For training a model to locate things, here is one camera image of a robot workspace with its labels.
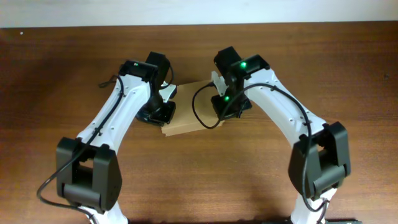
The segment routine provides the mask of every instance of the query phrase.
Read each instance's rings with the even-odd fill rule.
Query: wooden table
[[[112,88],[97,84],[151,50],[170,59],[176,84],[206,80],[230,45],[242,57],[262,55],[307,108],[347,128],[352,174],[326,217],[398,219],[398,22],[3,29],[0,37],[0,223],[88,223],[35,192],[55,170],[60,138],[74,138],[108,98]],[[291,148],[258,106],[221,128],[167,138],[132,125],[118,154],[128,218],[290,215]],[[44,196],[63,201],[54,184]]]

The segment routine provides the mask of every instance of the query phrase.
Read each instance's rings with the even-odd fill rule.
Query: white robotic arm
[[[293,96],[278,80],[272,69],[261,69],[258,72],[251,74],[251,78],[244,81],[244,87],[257,83],[274,85],[278,89]],[[245,92],[245,95],[264,110],[270,119],[283,132],[291,147],[293,147],[296,142],[300,141],[301,135],[304,134],[308,136],[308,129],[302,112],[299,110],[297,105],[286,98],[286,96],[280,94],[278,91],[272,91],[272,89],[262,86],[248,89]],[[310,120],[313,134],[323,131],[323,125],[326,124],[326,121],[306,109],[304,105],[302,106]],[[330,201],[332,196],[336,193],[336,190],[337,189],[332,188],[323,193],[319,199],[309,200],[308,202],[313,208],[318,208],[324,200]],[[309,211],[303,202],[302,196],[298,194],[295,208],[290,218],[293,224],[317,223],[322,212],[322,210],[318,212]]]
[[[164,82],[169,68],[165,55],[155,52],[146,62],[127,61],[121,66],[119,75],[114,76],[114,90],[95,119],[76,139],[59,142],[58,170],[40,186],[37,195],[41,201],[83,212],[93,224],[129,223],[117,202],[122,185],[117,153],[134,118],[157,126],[170,123],[175,103],[169,98],[177,89]],[[88,159],[93,160],[92,167],[82,163]],[[42,198],[41,191],[55,177],[58,195],[70,205]]]
[[[289,222],[325,223],[327,202],[351,172],[345,128],[340,123],[329,126],[325,120],[306,109],[281,84],[274,71],[260,56],[255,55],[242,60],[236,51],[229,47],[220,51],[214,61],[222,74],[222,77],[218,77],[216,72],[211,74],[219,93],[211,101],[219,119],[240,117],[243,110],[251,108],[250,102],[248,103],[248,100],[251,100],[275,122],[293,148],[289,176],[299,194]],[[308,136],[305,117],[308,118],[312,130],[311,137]],[[318,152],[317,145],[324,149]],[[307,161],[308,168],[303,168],[306,167],[304,164]],[[305,193],[302,187],[303,172],[306,176]],[[307,205],[312,211],[308,209],[304,200],[308,202]]]

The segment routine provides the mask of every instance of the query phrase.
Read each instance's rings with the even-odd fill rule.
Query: black cable
[[[241,118],[244,106],[246,105],[246,103],[248,103],[248,101],[249,101],[249,99],[245,99],[245,101],[242,103],[241,109],[238,112],[238,118]]]
[[[304,117],[304,120],[305,120],[305,125],[307,126],[307,129],[308,129],[307,150],[304,152],[305,161],[304,161],[304,167],[303,167],[303,173],[302,173],[302,191],[303,191],[302,197],[303,197],[303,201],[304,201],[305,206],[306,206],[311,212],[319,212],[319,211],[326,205],[326,203],[328,203],[329,201],[328,201],[328,200],[324,200],[324,201],[322,202],[322,204],[321,204],[317,209],[314,209],[314,208],[311,207],[311,205],[310,205],[310,204],[308,203],[308,201],[307,201],[307,198],[305,197],[305,196],[306,196],[306,193],[305,193],[305,174],[306,174],[306,172],[307,172],[307,155],[308,155],[308,152],[309,152],[309,150],[310,150],[310,148],[311,148],[311,143],[312,143],[312,132],[311,132],[310,120],[309,120],[309,118],[308,118],[308,116],[307,116],[307,113],[305,112],[303,106],[301,105],[301,103],[300,103],[299,101],[297,101],[293,96],[291,96],[290,94],[286,93],[285,91],[283,91],[283,90],[277,88],[276,86],[273,86],[273,85],[270,85],[270,84],[265,84],[265,83],[256,83],[256,84],[253,84],[253,85],[249,85],[249,86],[245,87],[243,90],[241,90],[240,92],[238,92],[238,93],[228,102],[228,104],[225,106],[225,108],[224,108],[223,112],[221,113],[220,118],[218,119],[217,123],[216,123],[215,125],[213,125],[213,126],[207,126],[207,125],[205,125],[205,124],[199,119],[198,115],[196,114],[194,102],[195,102],[195,97],[196,97],[196,95],[197,95],[200,91],[202,91],[202,89],[204,89],[204,88],[206,88],[206,87],[209,87],[209,86],[214,86],[214,83],[209,83],[209,84],[205,85],[204,87],[200,88],[200,89],[194,94],[194,96],[193,96],[193,98],[192,98],[192,110],[193,110],[193,114],[194,114],[195,117],[199,120],[199,122],[200,122],[205,128],[207,128],[207,129],[213,129],[213,128],[217,127],[217,125],[221,122],[221,120],[223,120],[223,118],[224,118],[224,116],[225,116],[227,110],[228,110],[229,107],[233,104],[233,102],[234,102],[236,99],[238,99],[238,97],[239,97],[240,95],[242,95],[246,90],[248,90],[248,89],[250,89],[250,88],[257,87],[257,86],[264,86],[264,87],[270,88],[271,90],[275,90],[275,91],[279,92],[280,94],[286,96],[288,99],[290,99],[291,101],[293,101],[293,103],[295,103],[295,104],[297,105],[297,107],[299,108],[299,110],[300,110],[301,113],[303,114],[303,117]]]
[[[214,83],[213,83],[213,82],[208,83],[208,84],[205,85],[204,87],[201,87],[201,88],[193,95],[193,98],[192,98],[192,110],[193,110],[193,114],[195,115],[195,117],[197,118],[197,120],[199,121],[199,123],[201,123],[201,125],[203,125],[203,126],[204,126],[205,128],[207,128],[207,129],[213,129],[213,128],[217,127],[217,126],[219,125],[219,123],[221,122],[221,119],[218,119],[217,123],[216,123],[215,125],[213,125],[213,126],[207,126],[207,125],[205,125],[204,122],[199,118],[199,116],[198,116],[198,114],[197,114],[197,112],[196,112],[196,110],[195,110],[195,98],[197,97],[197,94],[198,94],[200,91],[202,91],[202,89],[207,88],[207,87],[211,87],[211,86],[214,86]]]
[[[330,201],[327,199],[324,202],[325,202],[325,204],[323,205],[323,210],[322,210],[321,216],[319,217],[319,219],[317,221],[317,224],[322,224],[323,217],[325,217],[325,215],[326,215],[326,209],[328,208],[328,203],[330,203]]]
[[[160,87],[161,90],[164,90],[164,89],[166,89],[167,87],[169,87],[169,86],[173,83],[173,81],[174,81],[174,70],[173,70],[172,64],[170,63],[170,61],[169,61],[168,59],[166,59],[166,60],[167,60],[167,61],[169,62],[169,64],[170,64],[170,70],[171,70],[171,72],[172,72],[172,78],[170,79],[169,84],[167,84],[166,86],[161,86],[161,87]]]
[[[63,172],[68,166],[70,166],[72,163],[74,163],[85,151],[86,149],[90,146],[90,144],[94,141],[94,138],[100,134],[101,129],[103,128],[103,126],[105,125],[105,123],[107,122],[107,120],[111,117],[111,115],[113,114],[113,112],[116,110],[116,108],[118,107],[118,105],[120,104],[120,101],[122,100],[122,97],[124,96],[124,85],[123,85],[123,81],[121,80],[120,76],[114,76],[117,77],[119,82],[120,82],[120,93],[119,93],[119,97],[118,100],[115,102],[115,104],[113,105],[113,107],[111,108],[111,110],[109,111],[109,113],[105,116],[104,120],[102,120],[101,124],[99,124],[99,126],[97,128],[95,128],[95,131],[93,133],[93,135],[89,138],[89,140],[86,142],[86,144],[84,145],[84,147],[82,149],[80,149],[68,162],[66,162],[63,166],[61,166],[61,168],[59,168],[57,171],[55,171],[37,190],[36,196],[39,198],[39,200],[43,203],[46,203],[47,205],[52,205],[55,207],[60,207],[60,208],[68,208],[68,209],[72,209],[81,213],[84,213],[85,215],[88,216],[89,220],[92,220],[94,224],[97,224],[97,221],[95,220],[95,218],[93,218],[93,214],[91,214],[90,212],[81,209],[79,207],[76,206],[72,206],[72,205],[65,205],[62,203],[56,203],[56,202],[51,202],[45,198],[43,198],[42,196],[42,191],[44,190],[44,188],[46,188],[46,186],[48,186],[48,184],[55,179],[61,172]]]
[[[109,84],[116,83],[116,81],[114,80],[115,77],[118,77],[118,76],[117,75],[112,75],[111,78],[109,79],[109,81],[106,81],[106,82],[98,84],[98,87],[105,88]]]

